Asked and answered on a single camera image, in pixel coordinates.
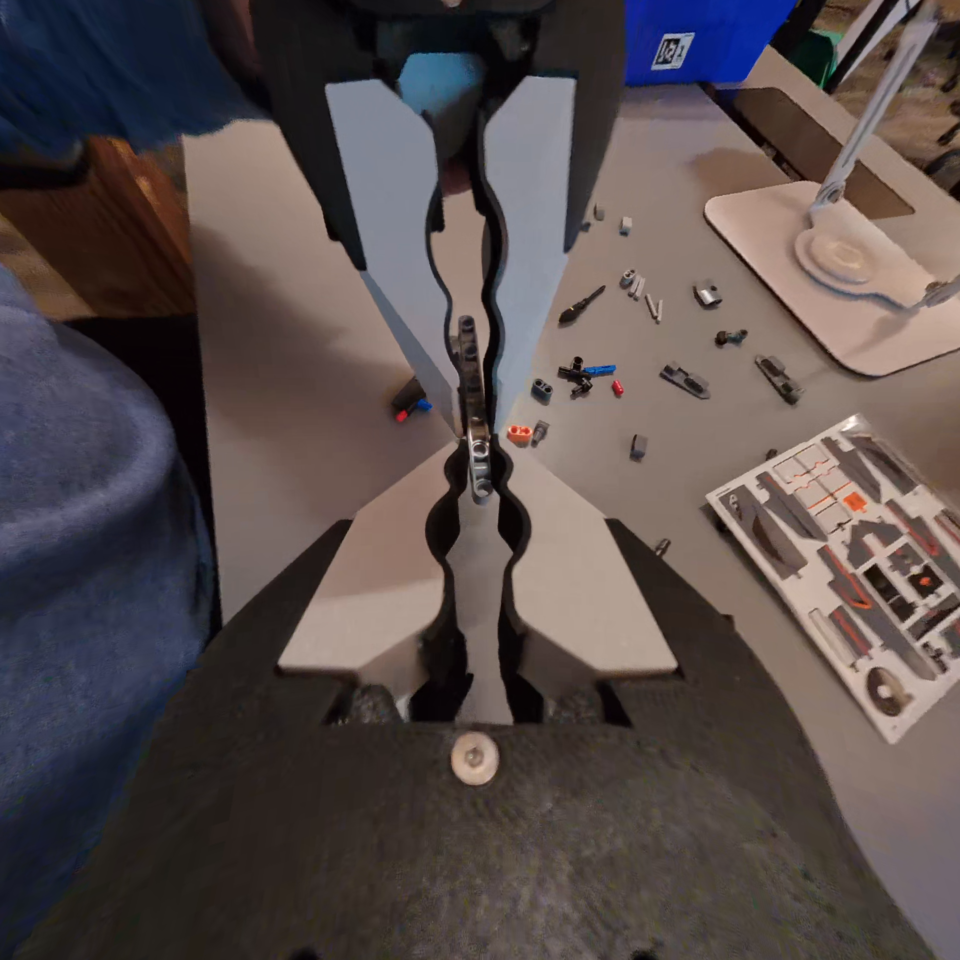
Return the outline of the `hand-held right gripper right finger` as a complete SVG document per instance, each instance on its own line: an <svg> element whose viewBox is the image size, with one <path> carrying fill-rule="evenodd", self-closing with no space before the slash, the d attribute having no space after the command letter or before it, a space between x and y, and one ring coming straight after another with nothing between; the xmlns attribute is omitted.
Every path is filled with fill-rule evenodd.
<svg viewBox="0 0 960 960"><path fill-rule="evenodd" d="M606 515L523 452L498 449L497 531L510 549L498 620L511 720L610 682L674 674L678 660Z"/></svg>

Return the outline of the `light grey lego beam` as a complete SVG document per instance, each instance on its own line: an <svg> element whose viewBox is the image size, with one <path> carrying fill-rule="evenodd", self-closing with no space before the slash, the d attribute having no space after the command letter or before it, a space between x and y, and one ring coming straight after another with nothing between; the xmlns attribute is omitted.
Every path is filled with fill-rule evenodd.
<svg viewBox="0 0 960 960"><path fill-rule="evenodd" d="M472 316L458 318L455 360L460 378L461 424L467 447L470 492L473 501L482 505L494 492L492 445L476 322Z"/></svg>

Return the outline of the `black lego beam assembly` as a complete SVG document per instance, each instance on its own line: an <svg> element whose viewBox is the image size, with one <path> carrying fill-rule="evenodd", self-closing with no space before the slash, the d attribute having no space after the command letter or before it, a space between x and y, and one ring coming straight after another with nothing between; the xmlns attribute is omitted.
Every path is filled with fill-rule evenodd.
<svg viewBox="0 0 960 960"><path fill-rule="evenodd" d="M412 377L390 401L390 412L398 424L409 421L414 415L428 413L433 404L428 400L420 381Z"/></svg>

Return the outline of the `black lego axle with connector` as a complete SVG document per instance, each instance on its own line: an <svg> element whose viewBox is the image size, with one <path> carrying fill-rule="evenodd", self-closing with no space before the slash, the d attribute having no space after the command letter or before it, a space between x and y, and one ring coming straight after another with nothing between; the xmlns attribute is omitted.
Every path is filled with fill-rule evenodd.
<svg viewBox="0 0 960 960"><path fill-rule="evenodd" d="M577 300L564 309L558 316L558 325L566 327L575 323L582 314L605 292L606 285L601 285L587 296Z"/></svg>

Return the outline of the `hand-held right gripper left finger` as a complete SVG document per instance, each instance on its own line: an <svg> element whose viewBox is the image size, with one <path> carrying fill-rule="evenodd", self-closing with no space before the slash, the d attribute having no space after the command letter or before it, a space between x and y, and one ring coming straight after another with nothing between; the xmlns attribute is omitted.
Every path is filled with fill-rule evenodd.
<svg viewBox="0 0 960 960"><path fill-rule="evenodd" d="M474 680L449 560L466 486L466 445L452 441L360 509L277 671L383 688L416 721L453 721Z"/></svg>

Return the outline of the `blue bin with tag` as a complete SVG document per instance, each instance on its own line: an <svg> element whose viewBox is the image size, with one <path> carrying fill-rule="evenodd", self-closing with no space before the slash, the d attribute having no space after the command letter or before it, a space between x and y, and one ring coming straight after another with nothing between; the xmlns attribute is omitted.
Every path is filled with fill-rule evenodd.
<svg viewBox="0 0 960 960"><path fill-rule="evenodd" d="M794 1L627 1L628 88L743 81Z"/></svg>

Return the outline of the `lego sticker sheet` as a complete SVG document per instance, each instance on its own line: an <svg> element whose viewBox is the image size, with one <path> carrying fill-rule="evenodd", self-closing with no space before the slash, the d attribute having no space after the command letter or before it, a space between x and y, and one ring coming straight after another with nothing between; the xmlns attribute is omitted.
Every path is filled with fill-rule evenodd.
<svg viewBox="0 0 960 960"><path fill-rule="evenodd" d="M958 513L863 414L705 501L888 744L958 689Z"/></svg>

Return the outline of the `dark grey lego wedge panel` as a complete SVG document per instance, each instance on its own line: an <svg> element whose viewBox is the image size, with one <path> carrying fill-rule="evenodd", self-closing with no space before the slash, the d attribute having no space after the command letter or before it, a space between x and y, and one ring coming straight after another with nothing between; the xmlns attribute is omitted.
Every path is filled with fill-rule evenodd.
<svg viewBox="0 0 960 960"><path fill-rule="evenodd" d="M712 396L709 382L676 363L667 363L660 370L660 378L677 386L699 400L709 400Z"/></svg>
<svg viewBox="0 0 960 960"><path fill-rule="evenodd" d="M796 405L804 394L804 388L786 371L785 365L773 355L756 355L754 365L787 404Z"/></svg>

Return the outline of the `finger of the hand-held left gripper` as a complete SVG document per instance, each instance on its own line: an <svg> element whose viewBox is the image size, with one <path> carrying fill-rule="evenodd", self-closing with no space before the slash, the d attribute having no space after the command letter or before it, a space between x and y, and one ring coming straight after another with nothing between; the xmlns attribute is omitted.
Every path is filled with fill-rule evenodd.
<svg viewBox="0 0 960 960"><path fill-rule="evenodd" d="M365 261L361 278L427 400L462 437L452 301L430 245L439 196L433 132L379 79L330 83L325 92Z"/></svg>
<svg viewBox="0 0 960 960"><path fill-rule="evenodd" d="M478 114L481 198L490 206L490 425L505 430L568 263L570 156L577 81L528 75Z"/></svg>

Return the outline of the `wooden cabinet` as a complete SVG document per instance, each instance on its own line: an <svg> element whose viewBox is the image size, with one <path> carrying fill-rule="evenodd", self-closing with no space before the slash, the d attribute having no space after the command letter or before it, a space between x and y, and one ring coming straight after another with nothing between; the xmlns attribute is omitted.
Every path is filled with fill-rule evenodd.
<svg viewBox="0 0 960 960"><path fill-rule="evenodd" d="M87 139L55 165L2 162L2 218L97 317L196 311L183 153Z"/></svg>

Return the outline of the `person's blue clothing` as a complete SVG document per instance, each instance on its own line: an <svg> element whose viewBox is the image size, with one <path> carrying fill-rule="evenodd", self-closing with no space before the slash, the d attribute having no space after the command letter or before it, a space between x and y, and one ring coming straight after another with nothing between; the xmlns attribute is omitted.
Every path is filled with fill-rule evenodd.
<svg viewBox="0 0 960 960"><path fill-rule="evenodd" d="M64 893L210 630L213 559L154 393L1 283L1 933Z"/></svg>

